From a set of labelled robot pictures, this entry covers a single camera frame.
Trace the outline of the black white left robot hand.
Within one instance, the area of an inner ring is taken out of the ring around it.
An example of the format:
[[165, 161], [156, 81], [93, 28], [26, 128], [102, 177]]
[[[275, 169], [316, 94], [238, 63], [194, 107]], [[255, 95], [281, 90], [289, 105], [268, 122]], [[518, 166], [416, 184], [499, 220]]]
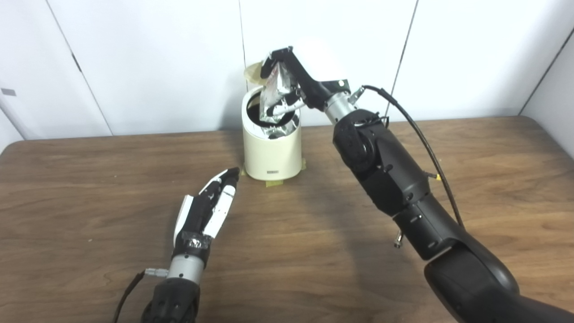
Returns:
[[172, 257], [209, 258], [211, 243], [217, 237], [231, 209], [240, 168], [228, 168], [209, 180], [195, 196], [187, 195], [174, 229]]

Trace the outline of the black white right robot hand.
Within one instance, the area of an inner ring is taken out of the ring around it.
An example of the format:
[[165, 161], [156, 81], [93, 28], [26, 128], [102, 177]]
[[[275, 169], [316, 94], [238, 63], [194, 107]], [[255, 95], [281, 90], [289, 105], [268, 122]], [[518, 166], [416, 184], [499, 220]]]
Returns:
[[262, 62], [261, 117], [274, 118], [307, 106], [333, 122], [352, 112], [346, 73], [324, 43], [311, 39], [271, 51]]

